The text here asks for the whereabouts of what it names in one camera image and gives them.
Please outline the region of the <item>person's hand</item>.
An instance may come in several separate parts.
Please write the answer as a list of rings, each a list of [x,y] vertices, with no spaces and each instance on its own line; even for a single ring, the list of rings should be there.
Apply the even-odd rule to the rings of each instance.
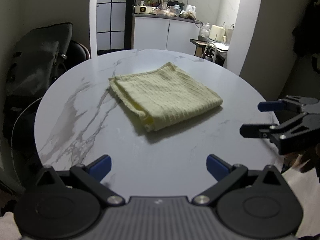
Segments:
[[[288,170],[293,168],[301,173],[306,173],[319,165],[318,154],[287,154],[284,156],[284,166]]]

